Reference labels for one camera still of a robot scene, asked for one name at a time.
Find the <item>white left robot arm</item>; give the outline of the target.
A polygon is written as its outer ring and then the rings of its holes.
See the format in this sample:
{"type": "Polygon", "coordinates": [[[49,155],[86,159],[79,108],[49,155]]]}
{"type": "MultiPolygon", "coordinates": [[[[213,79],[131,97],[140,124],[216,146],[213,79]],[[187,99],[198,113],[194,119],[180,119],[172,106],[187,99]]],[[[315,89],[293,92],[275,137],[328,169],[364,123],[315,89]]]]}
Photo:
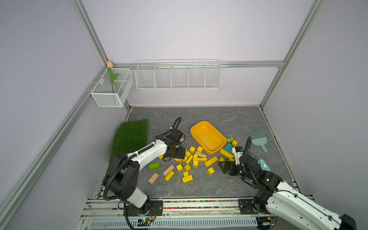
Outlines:
{"type": "Polygon", "coordinates": [[[139,214],[146,214],[150,209],[150,198],[138,187],[140,171],[156,158],[184,159],[186,149],[182,143],[186,136],[177,128],[156,136],[155,141],[128,154],[118,154],[109,165],[103,179],[103,199],[120,200],[133,206],[139,214]]]}

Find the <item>yellow plastic tub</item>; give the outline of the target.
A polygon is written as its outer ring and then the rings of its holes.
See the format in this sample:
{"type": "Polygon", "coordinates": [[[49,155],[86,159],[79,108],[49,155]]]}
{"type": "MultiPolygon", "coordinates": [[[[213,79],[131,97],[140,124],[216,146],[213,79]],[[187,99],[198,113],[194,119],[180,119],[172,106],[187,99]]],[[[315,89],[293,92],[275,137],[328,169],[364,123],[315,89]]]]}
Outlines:
{"type": "Polygon", "coordinates": [[[216,154],[227,143],[226,138],[207,121],[201,121],[192,126],[190,133],[197,144],[209,155],[216,154]]]}

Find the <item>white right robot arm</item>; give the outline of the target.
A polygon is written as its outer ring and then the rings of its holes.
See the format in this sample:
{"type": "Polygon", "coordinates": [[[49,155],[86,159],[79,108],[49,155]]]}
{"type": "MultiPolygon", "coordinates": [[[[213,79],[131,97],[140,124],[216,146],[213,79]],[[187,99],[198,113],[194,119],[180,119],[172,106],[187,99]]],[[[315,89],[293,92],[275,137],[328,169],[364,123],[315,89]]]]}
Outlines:
{"type": "Polygon", "coordinates": [[[224,174],[238,176],[257,190],[248,209],[280,217],[301,230],[355,230],[356,221],[339,215],[307,198],[252,155],[219,163],[224,174]]]}

